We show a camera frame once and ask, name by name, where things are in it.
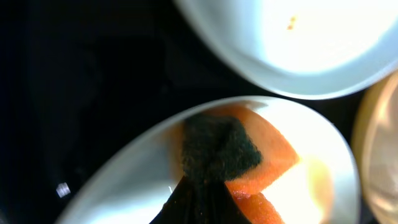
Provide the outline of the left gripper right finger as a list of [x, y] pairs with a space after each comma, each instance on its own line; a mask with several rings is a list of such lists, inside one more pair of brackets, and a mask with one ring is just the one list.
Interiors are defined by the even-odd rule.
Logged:
[[204, 208], [207, 224], [251, 224], [223, 182], [214, 182], [206, 186]]

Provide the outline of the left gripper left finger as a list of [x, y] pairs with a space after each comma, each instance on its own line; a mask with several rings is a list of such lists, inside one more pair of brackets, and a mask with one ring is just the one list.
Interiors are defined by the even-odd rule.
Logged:
[[195, 186], [183, 176], [161, 211], [149, 224], [197, 224], [196, 209]]

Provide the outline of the orange green sponge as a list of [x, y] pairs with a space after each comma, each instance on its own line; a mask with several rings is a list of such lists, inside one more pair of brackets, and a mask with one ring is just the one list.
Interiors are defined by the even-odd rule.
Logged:
[[187, 118], [175, 130], [185, 181], [193, 188], [193, 223], [213, 223], [219, 196], [250, 223], [282, 223], [262, 191], [299, 161], [283, 135], [243, 106], [222, 106]]

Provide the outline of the light blue plate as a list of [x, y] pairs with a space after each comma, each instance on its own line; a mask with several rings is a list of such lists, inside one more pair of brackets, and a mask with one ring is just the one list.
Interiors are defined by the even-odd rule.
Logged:
[[176, 0], [247, 81], [306, 100], [349, 95], [397, 68], [397, 0]]
[[150, 128], [113, 156], [78, 192], [59, 223], [148, 223], [177, 186], [182, 122], [200, 112], [244, 120], [271, 157], [250, 193], [284, 223], [357, 224], [361, 206], [351, 149], [325, 117], [299, 103], [239, 96], [205, 103]]

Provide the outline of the yellow plate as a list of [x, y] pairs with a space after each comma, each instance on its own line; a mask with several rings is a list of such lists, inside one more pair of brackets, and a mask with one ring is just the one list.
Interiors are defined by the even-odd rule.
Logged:
[[369, 208], [379, 223], [397, 223], [397, 72], [365, 92], [351, 148]]

